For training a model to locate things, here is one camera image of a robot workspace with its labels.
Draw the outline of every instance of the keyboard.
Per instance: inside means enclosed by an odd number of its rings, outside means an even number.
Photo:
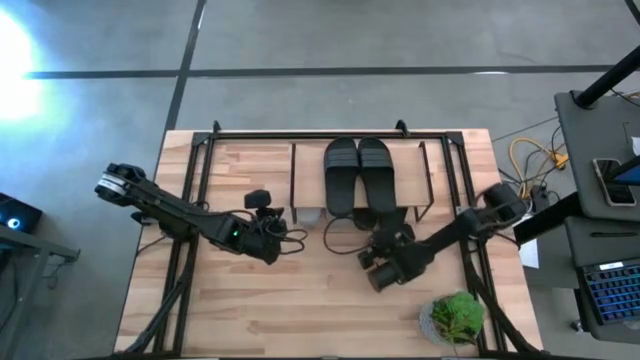
[[[585,266],[581,273],[600,325],[640,319],[640,259]]]

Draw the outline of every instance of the concrete floor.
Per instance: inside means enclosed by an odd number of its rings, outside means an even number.
[[[41,234],[82,249],[55,290],[39,290],[17,358],[110,353],[140,228],[92,190],[109,162],[154,172],[176,79],[15,74],[179,69],[195,8],[196,0],[0,2],[0,45],[10,49],[0,56],[0,152],[13,157],[3,157],[0,191],[46,213]],[[209,0],[191,68],[598,65],[638,39],[622,0]],[[389,128],[404,119],[412,128],[485,127],[499,138],[555,116],[554,93],[599,75],[193,78],[176,128],[210,128],[214,119],[227,129]],[[512,172],[513,138],[546,144],[557,126],[496,141],[499,166]],[[569,171],[547,181],[563,196],[573,191]],[[530,290],[552,353],[628,359],[640,351],[574,334],[570,292]]]

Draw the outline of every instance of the wooden tabletop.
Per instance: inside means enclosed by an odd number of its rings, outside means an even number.
[[[485,129],[461,131],[473,184],[476,192],[480,192],[500,181],[489,132]],[[192,134],[193,131],[168,132],[158,165],[157,184],[177,196],[182,192]],[[413,186],[407,171],[413,171],[416,176],[422,171],[423,178],[420,181],[425,180],[421,155],[418,156],[420,153],[413,150],[418,149],[419,142],[388,141],[392,153],[404,151],[408,154],[407,159],[420,162],[414,167],[404,162],[396,166],[396,182],[408,184],[397,186],[396,189]],[[211,210],[242,208],[244,194],[255,189],[266,189],[271,192],[273,207],[287,207],[285,217],[291,226],[291,210],[288,206],[292,143],[286,140],[217,141],[207,191]],[[314,140],[296,140],[295,143],[296,158],[301,155],[312,159],[317,158],[317,149],[326,144]],[[436,140],[425,140],[425,143],[435,203],[420,223],[416,224],[415,220],[408,217],[418,238],[428,237],[453,220],[442,149]],[[455,153],[453,158],[458,172],[458,187],[464,194]],[[321,163],[316,166],[312,165],[313,161],[308,161],[305,164],[314,176],[306,177],[302,173],[304,166],[296,165],[296,183],[301,181],[301,177],[305,182],[302,182],[301,188],[296,188],[294,197],[306,199],[302,194],[315,192],[307,194],[308,199],[315,200],[300,200],[302,202],[296,201],[295,205],[315,207],[318,201],[323,203],[324,180],[319,172]],[[201,166],[202,157],[196,166],[194,199]],[[426,196],[425,189],[426,185],[415,190],[418,193],[414,197],[397,194],[398,202],[406,200],[412,204],[422,204]],[[322,220],[309,229],[305,251],[281,256],[271,266],[247,256],[220,251],[206,239],[201,239],[183,356],[454,355],[451,347],[434,345],[422,335],[417,316],[421,307],[434,298],[466,289],[459,247],[453,245],[439,253],[426,272],[408,284],[392,285],[378,294],[368,283],[355,254],[339,256],[324,248],[322,230],[325,223]],[[157,228],[146,228],[140,246],[159,236]],[[364,244],[367,234],[351,226],[337,226],[330,230],[328,239],[332,246],[346,250]],[[145,250],[136,259],[115,350],[129,346],[157,311],[170,248],[171,241],[163,241]],[[517,248],[496,237],[489,241],[487,249],[498,302],[525,338],[541,349],[538,326]],[[171,344],[173,338],[175,318],[174,309],[169,321],[167,344]],[[488,342],[493,348],[492,332],[489,326],[486,328]],[[461,356],[477,354],[477,349],[471,345],[456,351]]]

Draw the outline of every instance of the pair of slippers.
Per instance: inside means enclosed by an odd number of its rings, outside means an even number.
[[[338,218],[354,214],[355,184],[364,182],[369,211],[381,216],[396,209],[395,173],[391,153],[376,138],[356,143],[352,138],[333,140],[324,153],[327,211]]]

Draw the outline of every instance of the green plant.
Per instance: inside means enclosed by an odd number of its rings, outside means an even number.
[[[482,328],[484,308],[466,291],[433,303],[431,319],[440,336],[452,344],[475,344]]]

